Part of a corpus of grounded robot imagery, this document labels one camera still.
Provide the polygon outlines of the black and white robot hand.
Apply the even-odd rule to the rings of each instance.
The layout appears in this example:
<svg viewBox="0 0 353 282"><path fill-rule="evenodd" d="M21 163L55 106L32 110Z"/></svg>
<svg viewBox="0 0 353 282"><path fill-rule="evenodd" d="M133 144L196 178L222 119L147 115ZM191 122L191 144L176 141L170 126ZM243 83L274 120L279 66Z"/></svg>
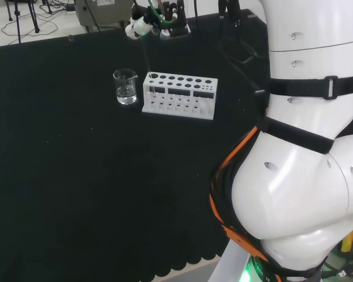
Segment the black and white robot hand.
<svg viewBox="0 0 353 282"><path fill-rule="evenodd" d="M139 39L149 33L174 39L191 33L184 1L133 1L127 37Z"/></svg>

